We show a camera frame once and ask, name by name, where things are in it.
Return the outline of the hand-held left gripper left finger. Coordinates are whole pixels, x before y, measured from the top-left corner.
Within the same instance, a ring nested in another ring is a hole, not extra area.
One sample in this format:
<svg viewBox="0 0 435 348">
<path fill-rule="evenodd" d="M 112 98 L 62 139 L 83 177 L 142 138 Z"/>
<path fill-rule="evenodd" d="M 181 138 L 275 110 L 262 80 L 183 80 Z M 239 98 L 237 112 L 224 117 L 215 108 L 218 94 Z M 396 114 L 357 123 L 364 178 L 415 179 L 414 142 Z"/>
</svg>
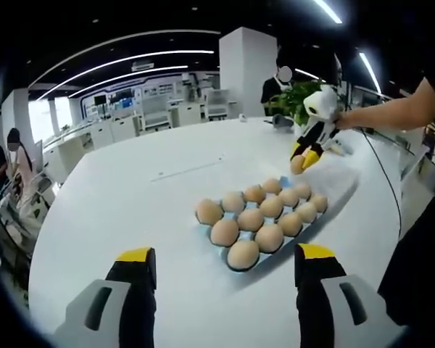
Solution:
<svg viewBox="0 0 435 348">
<path fill-rule="evenodd" d="M 152 247 L 123 252 L 66 308 L 54 332 L 56 347 L 153 347 L 157 303 Z"/>
</svg>

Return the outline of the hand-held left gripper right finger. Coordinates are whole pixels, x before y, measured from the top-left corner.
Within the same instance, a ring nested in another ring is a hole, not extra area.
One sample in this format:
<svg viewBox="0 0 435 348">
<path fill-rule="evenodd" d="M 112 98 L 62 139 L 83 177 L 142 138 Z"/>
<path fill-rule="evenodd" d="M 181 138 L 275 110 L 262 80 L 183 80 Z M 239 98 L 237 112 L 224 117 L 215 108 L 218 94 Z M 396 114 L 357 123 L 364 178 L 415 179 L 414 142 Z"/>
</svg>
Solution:
<svg viewBox="0 0 435 348">
<path fill-rule="evenodd" d="M 294 247 L 294 280 L 301 347 L 401 347 L 406 328 L 386 312 L 384 299 L 348 275 L 328 248 Z"/>
</svg>

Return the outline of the person's right hand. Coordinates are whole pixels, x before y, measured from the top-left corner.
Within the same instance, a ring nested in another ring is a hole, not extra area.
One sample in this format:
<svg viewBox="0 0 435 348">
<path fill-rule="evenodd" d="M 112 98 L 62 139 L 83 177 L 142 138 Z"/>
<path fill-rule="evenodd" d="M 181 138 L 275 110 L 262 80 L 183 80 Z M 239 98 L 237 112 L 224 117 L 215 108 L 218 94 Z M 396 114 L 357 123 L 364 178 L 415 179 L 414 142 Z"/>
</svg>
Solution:
<svg viewBox="0 0 435 348">
<path fill-rule="evenodd" d="M 336 127 L 341 130 L 357 127 L 356 112 L 354 110 L 340 111 L 336 115 Z"/>
</svg>

